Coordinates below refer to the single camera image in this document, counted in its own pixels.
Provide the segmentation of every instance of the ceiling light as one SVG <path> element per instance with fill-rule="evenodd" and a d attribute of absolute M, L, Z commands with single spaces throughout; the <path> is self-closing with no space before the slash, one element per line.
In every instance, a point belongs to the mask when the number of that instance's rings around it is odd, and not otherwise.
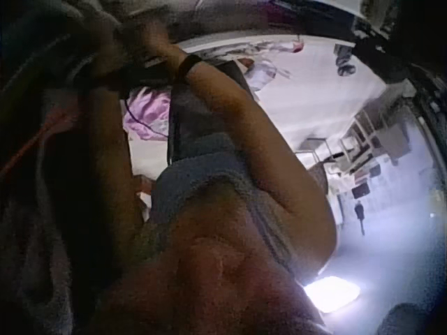
<path fill-rule="evenodd" d="M 331 313 L 354 301 L 360 288 L 344 279 L 330 276 L 305 287 L 307 296 L 323 313 Z"/>

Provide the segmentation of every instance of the pink cloth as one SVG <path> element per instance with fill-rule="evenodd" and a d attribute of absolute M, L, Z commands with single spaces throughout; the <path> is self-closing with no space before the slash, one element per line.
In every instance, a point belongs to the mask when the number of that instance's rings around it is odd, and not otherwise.
<path fill-rule="evenodd" d="M 151 90 L 148 87 L 135 89 L 128 104 L 133 116 L 151 129 L 136 122 L 124 108 L 125 131 L 136 133 L 141 140 L 168 140 L 170 91 Z"/>

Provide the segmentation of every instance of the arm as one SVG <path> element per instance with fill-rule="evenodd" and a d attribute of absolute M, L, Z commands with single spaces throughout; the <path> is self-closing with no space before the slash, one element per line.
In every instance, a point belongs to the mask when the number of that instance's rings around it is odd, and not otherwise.
<path fill-rule="evenodd" d="M 101 34 L 93 76 L 99 77 L 122 65 L 123 52 L 106 33 Z M 134 240 L 143 225 L 135 194 L 129 143 L 122 127 L 118 93 L 99 87 L 87 92 L 85 121 L 96 185 L 101 195 L 112 237 L 114 257 L 120 269 L 135 261 Z"/>
<path fill-rule="evenodd" d="M 164 57 L 176 73 L 187 54 L 151 28 L 146 46 Z M 204 62 L 196 64 L 186 80 L 208 108 L 226 122 L 234 143 L 247 157 L 257 186 L 296 218 L 293 229 L 302 236 L 302 249 L 318 260 L 316 267 L 322 267 L 336 244 L 332 212 L 324 194 L 266 113 L 237 83 Z"/>

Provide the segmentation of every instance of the black strap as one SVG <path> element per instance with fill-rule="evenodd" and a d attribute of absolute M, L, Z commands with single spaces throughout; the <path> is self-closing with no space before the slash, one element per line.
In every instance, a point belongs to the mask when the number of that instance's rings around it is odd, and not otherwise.
<path fill-rule="evenodd" d="M 202 59 L 195 54 L 188 55 L 184 61 L 180 64 L 179 70 L 177 71 L 177 80 L 180 82 L 184 81 L 184 78 L 188 75 L 188 72 L 195 66 L 197 63 L 200 63 Z"/>

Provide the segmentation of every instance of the black cord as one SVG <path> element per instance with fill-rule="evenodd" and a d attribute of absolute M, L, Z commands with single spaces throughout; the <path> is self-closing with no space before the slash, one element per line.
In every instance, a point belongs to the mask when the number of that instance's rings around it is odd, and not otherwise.
<path fill-rule="evenodd" d="M 138 120 L 135 115 L 132 114 L 131 109 L 129 108 L 129 104 L 127 103 L 127 99 L 124 99 L 124 105 L 126 106 L 127 112 L 129 113 L 129 115 L 132 117 L 132 119 L 141 124 L 142 126 L 146 127 L 147 129 L 149 129 L 151 132 L 153 132 L 154 134 L 163 136 L 165 138 L 168 138 L 168 136 L 166 136 L 165 134 L 159 133 L 157 131 L 155 131 L 154 129 L 152 129 L 150 126 L 148 126 L 147 124 L 145 124 L 144 122 L 141 122 L 140 120 Z"/>

